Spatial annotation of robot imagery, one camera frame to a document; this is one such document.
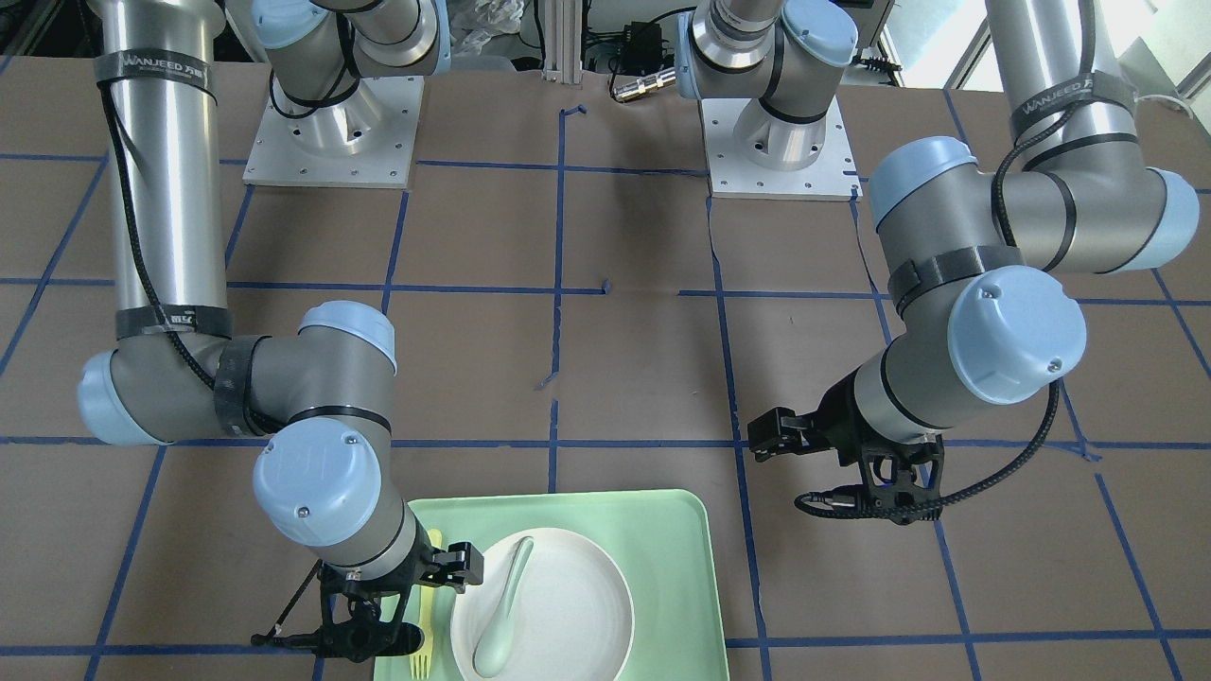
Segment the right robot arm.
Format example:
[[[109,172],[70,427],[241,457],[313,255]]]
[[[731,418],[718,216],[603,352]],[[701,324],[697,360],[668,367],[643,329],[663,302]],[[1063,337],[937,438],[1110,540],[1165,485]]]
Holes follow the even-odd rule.
[[[362,602],[480,585],[391,479],[396,332],[377,307],[312,307],[294,332],[239,328],[219,225],[217,1],[88,1],[115,191],[115,344],[90,357],[79,418],[111,445],[264,437],[252,490],[329,590]]]

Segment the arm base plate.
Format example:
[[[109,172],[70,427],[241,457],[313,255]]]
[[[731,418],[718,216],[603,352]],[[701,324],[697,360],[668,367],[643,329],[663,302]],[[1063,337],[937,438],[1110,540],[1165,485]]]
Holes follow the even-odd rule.
[[[701,102],[714,198],[846,201],[862,195],[838,102],[810,124],[770,115],[756,98]]]
[[[411,184],[424,78],[372,78],[349,99],[287,119],[266,107],[248,151],[253,185],[390,188]]]

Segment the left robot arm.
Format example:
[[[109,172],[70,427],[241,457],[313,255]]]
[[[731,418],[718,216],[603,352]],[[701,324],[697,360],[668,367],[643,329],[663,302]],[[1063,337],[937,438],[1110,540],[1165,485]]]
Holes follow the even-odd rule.
[[[1164,267],[1200,221],[1184,177],[1140,150],[1136,92],[1095,1],[991,1],[988,25],[1012,108],[1012,148],[985,173],[947,135],[891,151],[869,212],[903,334],[846,374],[810,414],[748,423],[756,460],[834,450],[939,460],[974,414],[1056,387],[1087,327],[1061,271]]]

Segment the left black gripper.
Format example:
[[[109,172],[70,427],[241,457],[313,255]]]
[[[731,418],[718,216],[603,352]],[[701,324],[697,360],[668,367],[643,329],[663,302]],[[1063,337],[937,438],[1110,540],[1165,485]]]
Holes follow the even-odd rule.
[[[747,424],[748,452],[756,463],[780,454],[809,454],[836,450],[842,467],[869,460],[873,430],[862,417],[853,380],[846,374],[821,397],[813,413],[769,410]]]

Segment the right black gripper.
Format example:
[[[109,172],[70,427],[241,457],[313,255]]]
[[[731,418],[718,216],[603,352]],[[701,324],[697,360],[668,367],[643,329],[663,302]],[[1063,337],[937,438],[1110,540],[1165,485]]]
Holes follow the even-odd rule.
[[[411,553],[394,570],[375,579],[366,579],[366,573],[362,579],[348,579],[348,570],[322,567],[318,577],[322,599],[345,596],[360,602],[407,595],[413,585],[450,586],[455,593],[483,585],[484,557],[470,542],[434,546],[424,530],[418,531],[415,539]]]

